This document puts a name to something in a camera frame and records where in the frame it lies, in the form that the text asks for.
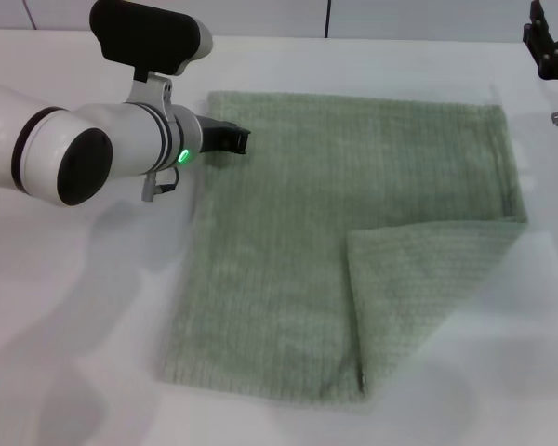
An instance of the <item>white tabletop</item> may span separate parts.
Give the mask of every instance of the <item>white tabletop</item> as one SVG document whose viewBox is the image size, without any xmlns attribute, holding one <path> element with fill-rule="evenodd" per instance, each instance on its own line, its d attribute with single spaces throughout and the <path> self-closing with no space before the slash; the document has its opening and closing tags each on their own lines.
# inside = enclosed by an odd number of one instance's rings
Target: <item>white tabletop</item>
<svg viewBox="0 0 558 446">
<path fill-rule="evenodd" d="M 193 178 L 141 178 L 62 209 L 0 190 L 0 446 L 558 445 L 558 83 L 522 45 L 217 38 L 175 81 L 211 90 L 499 103 L 530 215 L 490 279 L 370 403 L 309 408 L 163 384 Z M 0 83 L 74 108 L 120 102 L 131 69 L 89 33 L 0 32 Z"/>
</svg>

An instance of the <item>green led light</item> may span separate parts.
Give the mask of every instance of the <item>green led light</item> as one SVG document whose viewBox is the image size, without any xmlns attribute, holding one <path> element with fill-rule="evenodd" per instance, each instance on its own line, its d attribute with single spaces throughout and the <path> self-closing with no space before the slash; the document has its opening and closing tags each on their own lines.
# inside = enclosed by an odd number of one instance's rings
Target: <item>green led light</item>
<svg viewBox="0 0 558 446">
<path fill-rule="evenodd" d="M 184 149 L 178 157 L 178 163 L 180 164 L 186 163 L 189 158 L 190 158 L 190 151 L 188 149 Z"/>
</svg>

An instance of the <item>towel fold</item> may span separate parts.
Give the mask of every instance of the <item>towel fold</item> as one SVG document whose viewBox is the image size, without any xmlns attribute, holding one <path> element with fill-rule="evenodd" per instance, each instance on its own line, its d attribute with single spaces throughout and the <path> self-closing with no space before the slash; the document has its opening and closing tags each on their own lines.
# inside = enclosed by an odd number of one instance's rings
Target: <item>towel fold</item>
<svg viewBox="0 0 558 446">
<path fill-rule="evenodd" d="M 171 382 L 363 400 L 525 226 L 497 106 L 214 93 L 249 153 L 204 155 Z"/>
</svg>

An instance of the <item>green towel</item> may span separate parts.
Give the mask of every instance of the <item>green towel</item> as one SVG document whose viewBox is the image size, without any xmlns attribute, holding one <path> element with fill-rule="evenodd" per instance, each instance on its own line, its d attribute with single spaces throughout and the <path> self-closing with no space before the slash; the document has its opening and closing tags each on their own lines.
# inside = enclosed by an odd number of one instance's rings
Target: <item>green towel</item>
<svg viewBox="0 0 558 446">
<path fill-rule="evenodd" d="M 526 218 L 496 106 L 215 93 L 249 153 L 205 155 L 166 379 L 367 398 L 497 265 Z"/>
</svg>

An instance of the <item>white wall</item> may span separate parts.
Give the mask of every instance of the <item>white wall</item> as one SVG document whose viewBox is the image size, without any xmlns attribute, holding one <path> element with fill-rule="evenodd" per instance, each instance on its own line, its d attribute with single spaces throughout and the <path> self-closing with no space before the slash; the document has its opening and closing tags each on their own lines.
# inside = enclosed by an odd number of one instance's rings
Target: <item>white wall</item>
<svg viewBox="0 0 558 446">
<path fill-rule="evenodd" d="M 27 0 L 39 29 L 88 29 L 94 0 Z M 328 0 L 134 0 L 200 19 L 214 34 L 322 37 Z M 542 0 L 558 39 L 558 0 Z M 530 0 L 332 0 L 330 37 L 520 42 Z M 29 28 L 0 0 L 0 28 Z"/>
<path fill-rule="evenodd" d="M 542 0 L 558 39 L 558 0 Z M 330 37 L 521 42 L 531 0 L 333 0 Z"/>
</svg>

